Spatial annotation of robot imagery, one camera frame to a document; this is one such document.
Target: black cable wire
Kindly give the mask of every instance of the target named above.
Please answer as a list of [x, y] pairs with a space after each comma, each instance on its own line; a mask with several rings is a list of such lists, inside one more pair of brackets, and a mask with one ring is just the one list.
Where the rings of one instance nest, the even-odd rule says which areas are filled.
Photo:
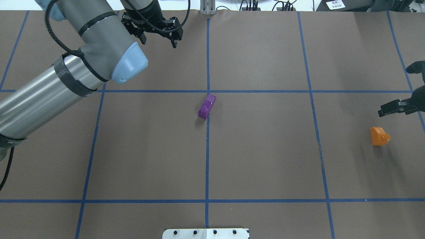
[[400, 12], [401, 8], [403, 7], [403, 3], [404, 3], [404, 1], [401, 1], [401, 2], [399, 3], [400, 7], [399, 7], [399, 9], [398, 9], [398, 12]]
[[218, 7], [216, 7], [215, 8], [215, 10], [217, 10], [217, 8], [220, 8], [220, 7], [222, 7], [222, 8], [226, 8], [226, 9], [228, 9], [228, 10], [230, 10], [228, 7], [226, 7], [226, 6], [218, 6]]
[[183, 25], [186, 23], [186, 21], [189, 17], [189, 13], [190, 13], [190, 0], [187, 0], [187, 12], [186, 12], [186, 17], [183, 20], [183, 22], [178, 27], [174, 28], [173, 30], [166, 31], [166, 30], [159, 29], [156, 26], [152, 25], [142, 14], [140, 14], [138, 9], [136, 9], [136, 7], [130, 2], [130, 0], [124, 0], [124, 1], [136, 12], [137, 16], [139, 18], [141, 18], [148, 26], [150, 26], [152, 29], [155, 29], [155, 30], [162, 32], [162, 33], [171, 33], [171, 32], [177, 31], [178, 29], [182, 28]]
[[399, 10], [398, 10], [398, 12], [400, 12], [403, 8], [405, 8], [405, 3], [407, 2], [407, 0], [403, 0], [402, 2], [401, 2], [401, 4], [400, 4], [400, 8], [399, 8]]
[[289, 2], [286, 2], [285, 6], [282, 7], [281, 11], [286, 11], [286, 9], [289, 7]]
[[283, 8], [283, 6], [284, 6], [284, 4], [285, 4], [285, 2], [277, 1], [277, 3], [275, 3], [275, 5], [273, 6], [272, 11], [275, 9], [275, 7], [276, 7], [276, 5], [277, 5], [278, 3], [282, 3], [282, 8]]
[[67, 46], [65, 46], [65, 44], [63, 44], [59, 38], [57, 38], [57, 36], [55, 35], [55, 33], [52, 30], [52, 27], [50, 26], [50, 12], [53, 8], [53, 5], [59, 0], [52, 0], [49, 2], [49, 4], [47, 5], [47, 9], [46, 9], [46, 13], [44, 14], [44, 23], [46, 25], [47, 31], [49, 32], [50, 36], [53, 38], [53, 40], [60, 46], [62, 47], [66, 52], [68, 52], [71, 55], [74, 55], [76, 57], [80, 57], [83, 58], [84, 57], [84, 53], [82, 53], [81, 51], [78, 50], [71, 50], [70, 48], [68, 48]]
[[10, 165], [12, 164], [12, 158], [13, 158], [14, 150], [15, 150], [15, 147], [12, 147], [10, 149], [9, 161], [7, 162], [6, 172], [4, 173], [3, 181], [1, 181], [1, 184], [0, 184], [0, 191], [2, 190], [4, 184], [6, 183], [7, 176], [9, 175]]
[[246, 8], [248, 9], [248, 1], [247, 0], [242, 0], [241, 1], [241, 6], [239, 7], [239, 10], [242, 10], [242, 4], [244, 3], [244, 1], [246, 2]]
[[291, 10], [291, 7], [292, 7], [292, 3], [287, 2], [287, 3], [285, 4], [285, 11], [290, 11], [290, 10]]

